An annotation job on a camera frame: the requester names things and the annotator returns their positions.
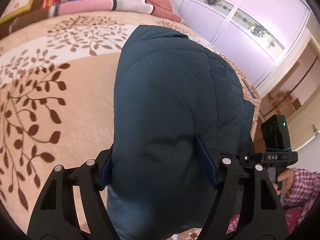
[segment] human hand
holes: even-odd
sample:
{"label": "human hand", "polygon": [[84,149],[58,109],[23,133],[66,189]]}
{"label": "human hand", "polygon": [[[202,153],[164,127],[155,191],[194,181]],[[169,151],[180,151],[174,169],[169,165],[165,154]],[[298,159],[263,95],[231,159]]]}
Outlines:
{"label": "human hand", "polygon": [[281,193],[286,194],[291,189],[293,185],[293,177],[294,177],[293,169],[286,169],[285,171],[280,173],[280,175],[277,178],[277,181],[281,182],[285,180],[284,187],[281,190],[278,190],[278,185],[276,183],[272,183],[278,195],[280,195]]}

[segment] pink pillow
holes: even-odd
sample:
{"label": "pink pillow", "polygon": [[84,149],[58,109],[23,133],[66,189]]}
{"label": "pink pillow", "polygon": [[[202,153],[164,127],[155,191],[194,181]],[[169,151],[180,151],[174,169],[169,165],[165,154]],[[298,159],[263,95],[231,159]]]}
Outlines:
{"label": "pink pillow", "polygon": [[153,16],[169,19],[181,23],[183,19],[175,14],[170,0],[146,0],[146,3],[153,5],[151,13]]}
{"label": "pink pillow", "polygon": [[81,12],[111,11],[113,0],[75,0],[61,3],[57,15]]}

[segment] beige rug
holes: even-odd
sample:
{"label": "beige rug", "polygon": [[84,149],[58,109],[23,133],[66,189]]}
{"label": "beige rug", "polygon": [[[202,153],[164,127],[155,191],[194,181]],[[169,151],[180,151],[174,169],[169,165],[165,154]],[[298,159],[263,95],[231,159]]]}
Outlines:
{"label": "beige rug", "polygon": [[[183,24],[125,12],[56,17],[0,41],[0,198],[24,232],[55,165],[80,166],[111,146],[116,68],[122,46],[140,24],[176,29],[219,54]],[[244,98],[256,106],[254,134],[260,99],[252,98],[246,77],[228,62]],[[85,230],[80,195],[75,199]],[[172,239],[195,239],[198,232]]]}

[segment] pink plaid shirt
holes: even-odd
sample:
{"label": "pink plaid shirt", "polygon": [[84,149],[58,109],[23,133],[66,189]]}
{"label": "pink plaid shirt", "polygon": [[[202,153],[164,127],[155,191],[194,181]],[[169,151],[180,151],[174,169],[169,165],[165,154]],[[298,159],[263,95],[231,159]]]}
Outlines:
{"label": "pink plaid shirt", "polygon": [[[320,173],[296,168],[293,170],[293,185],[283,205],[290,234],[306,217],[320,192]],[[239,215],[231,219],[227,233],[236,230],[238,221]]]}

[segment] blue cable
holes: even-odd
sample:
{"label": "blue cable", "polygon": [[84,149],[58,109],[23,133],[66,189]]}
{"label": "blue cable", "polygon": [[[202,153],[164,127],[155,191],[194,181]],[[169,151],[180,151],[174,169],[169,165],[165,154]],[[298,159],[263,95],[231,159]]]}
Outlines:
{"label": "blue cable", "polygon": [[281,149],[273,149],[273,148],[266,148],[267,150],[272,150],[272,151],[279,151],[279,152],[286,152],[291,150],[291,147],[285,149],[285,150],[281,150]]}

